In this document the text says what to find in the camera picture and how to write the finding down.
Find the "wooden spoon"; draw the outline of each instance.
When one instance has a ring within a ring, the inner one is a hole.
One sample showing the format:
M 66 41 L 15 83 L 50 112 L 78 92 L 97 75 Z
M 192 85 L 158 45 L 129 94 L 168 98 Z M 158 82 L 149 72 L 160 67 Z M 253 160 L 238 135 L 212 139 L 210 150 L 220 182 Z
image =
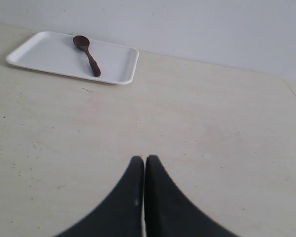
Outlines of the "wooden spoon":
M 100 68 L 88 50 L 88 48 L 90 46 L 90 40 L 84 36 L 76 36 L 76 37 L 74 37 L 74 44 L 80 50 L 82 50 L 83 52 L 86 53 L 86 55 L 88 56 L 89 63 L 90 63 L 90 66 L 91 66 L 94 76 L 99 77 L 101 75 Z

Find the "black object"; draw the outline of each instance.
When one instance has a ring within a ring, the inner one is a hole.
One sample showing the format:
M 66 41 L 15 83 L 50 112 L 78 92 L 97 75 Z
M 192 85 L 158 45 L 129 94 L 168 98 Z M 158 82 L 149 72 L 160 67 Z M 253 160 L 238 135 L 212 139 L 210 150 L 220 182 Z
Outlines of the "black object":
M 133 157 L 103 202 L 57 237 L 141 237 L 143 186 L 144 162 Z
M 178 189 L 157 156 L 145 174 L 147 237 L 235 237 L 194 206 Z

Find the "tray rim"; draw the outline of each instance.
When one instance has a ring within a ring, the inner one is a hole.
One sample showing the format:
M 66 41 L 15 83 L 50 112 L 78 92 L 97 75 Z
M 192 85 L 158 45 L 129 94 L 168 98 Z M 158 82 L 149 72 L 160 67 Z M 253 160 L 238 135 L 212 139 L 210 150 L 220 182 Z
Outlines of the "tray rim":
M 36 37 L 38 37 L 41 34 L 57 34 L 57 35 L 63 35 L 63 36 L 71 36 L 73 37 L 73 35 L 70 34 L 64 34 L 64 33 L 58 33 L 58 32 L 53 32 L 53 31 L 41 31 L 41 32 L 37 32 L 35 33 L 33 36 L 31 36 L 29 39 L 27 39 L 25 42 L 23 42 L 21 45 L 19 45 L 16 49 L 14 49 L 12 52 L 10 52 L 5 60 L 8 64 L 12 65 L 12 66 L 16 66 L 19 68 L 25 68 L 25 69 L 30 69 L 30 70 L 34 70 L 37 72 L 45 72 L 45 73 L 51 73 L 54 75 L 61 75 L 61 76 L 67 76 L 67 77 L 71 77 L 71 78 L 78 78 L 78 79 L 85 79 L 85 80 L 89 80 L 89 81 L 98 81 L 98 82 L 103 82 L 103 83 L 108 83 L 108 84 L 115 84 L 115 85 L 127 85 L 129 83 L 131 83 L 134 79 L 134 75 L 135 75 L 135 71 L 136 71 L 136 67 L 137 67 L 137 62 L 138 62 L 138 58 L 139 58 L 139 51 L 133 47 L 129 47 L 129 46 L 125 46 L 125 45 L 121 45 L 121 44 L 116 44 L 116 43 L 111 43 L 111 42 L 106 42 L 106 41 L 101 41 L 101 40 L 97 40 L 97 39 L 90 39 L 90 41 L 96 41 L 96 42 L 100 42 L 100 43 L 105 43 L 105 44 L 111 44 L 111 45 L 115 45 L 115 46 L 119 46 L 119 47 L 124 47 L 124 48 L 128 48 L 131 49 L 133 51 L 135 51 L 136 56 L 135 56 L 135 62 L 134 62 L 134 66 L 132 69 L 132 72 L 130 74 L 130 78 L 126 81 L 107 81 L 107 80 L 101 80 L 100 78 L 94 77 L 94 79 L 90 79 L 87 77 L 77 77 L 74 75 L 70 75 L 70 74 L 64 74 L 64 73 L 56 73 L 53 71 L 49 71 L 49 70 L 41 70 L 41 69 L 35 69 L 32 67 L 27 67 L 24 65 L 20 65 L 18 63 L 16 63 L 15 61 L 11 60 L 11 57 L 23 46 L 25 46 L 27 43 L 29 43 L 31 40 L 35 39 Z

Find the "spoon handle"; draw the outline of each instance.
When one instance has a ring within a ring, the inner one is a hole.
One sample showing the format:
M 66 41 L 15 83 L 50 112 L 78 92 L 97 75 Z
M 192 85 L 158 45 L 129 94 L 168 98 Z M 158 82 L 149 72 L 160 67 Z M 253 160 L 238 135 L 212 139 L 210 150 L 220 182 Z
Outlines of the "spoon handle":
M 85 51 L 86 55 L 88 56 L 89 63 L 92 69 L 94 76 L 99 77 L 101 75 L 100 68 L 94 58 L 91 56 L 88 50 Z

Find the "spoon bowl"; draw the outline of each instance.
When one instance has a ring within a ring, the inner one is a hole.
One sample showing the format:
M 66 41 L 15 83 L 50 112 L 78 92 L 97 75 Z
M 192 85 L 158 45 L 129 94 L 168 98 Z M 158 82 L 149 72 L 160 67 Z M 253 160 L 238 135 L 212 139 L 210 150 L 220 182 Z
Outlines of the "spoon bowl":
M 90 40 L 84 36 L 75 36 L 73 41 L 75 46 L 87 55 L 94 76 L 99 77 L 101 75 L 100 68 L 89 52 Z

